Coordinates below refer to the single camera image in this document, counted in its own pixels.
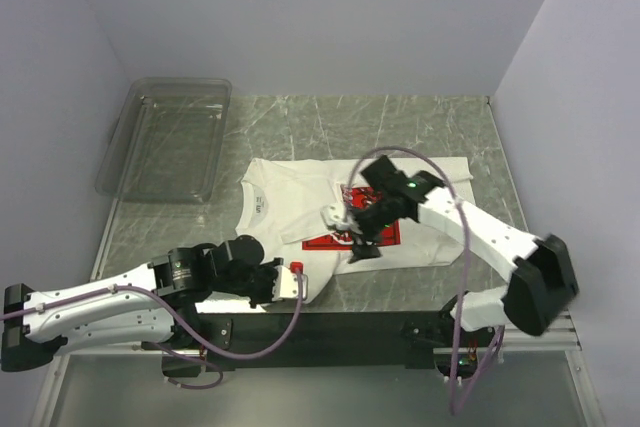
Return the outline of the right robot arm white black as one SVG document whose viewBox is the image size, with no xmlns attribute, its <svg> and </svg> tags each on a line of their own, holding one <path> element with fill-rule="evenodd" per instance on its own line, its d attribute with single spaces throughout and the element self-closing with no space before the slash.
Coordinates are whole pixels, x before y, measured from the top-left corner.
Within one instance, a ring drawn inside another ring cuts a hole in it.
<svg viewBox="0 0 640 427">
<path fill-rule="evenodd" d="M 359 161 L 354 173 L 378 198 L 364 208 L 345 207 L 353 261 L 379 257 L 382 231 L 409 219 L 451 238 L 462 246 L 466 263 L 478 257 L 503 280 L 503 286 L 481 292 L 467 290 L 467 280 L 460 280 L 448 315 L 438 324 L 447 344 L 460 346 L 475 331 L 506 324 L 540 337 L 578 297 L 569 249 L 560 237 L 518 230 L 464 200 L 439 166 L 409 176 L 381 155 Z"/>
</svg>

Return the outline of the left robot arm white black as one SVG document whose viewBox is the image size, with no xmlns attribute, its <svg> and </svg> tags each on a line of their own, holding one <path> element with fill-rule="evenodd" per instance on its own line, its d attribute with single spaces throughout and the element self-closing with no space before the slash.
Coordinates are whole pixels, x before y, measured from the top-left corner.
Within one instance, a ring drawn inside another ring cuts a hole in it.
<svg viewBox="0 0 640 427">
<path fill-rule="evenodd" d="M 246 298 L 251 307 L 295 299 L 305 287 L 260 242 L 240 236 L 220 245 L 179 247 L 92 284 L 38 292 L 14 284 L 4 293 L 1 369 L 22 372 L 57 355 L 125 342 L 186 349 L 207 340 L 198 304 L 212 294 Z"/>
</svg>

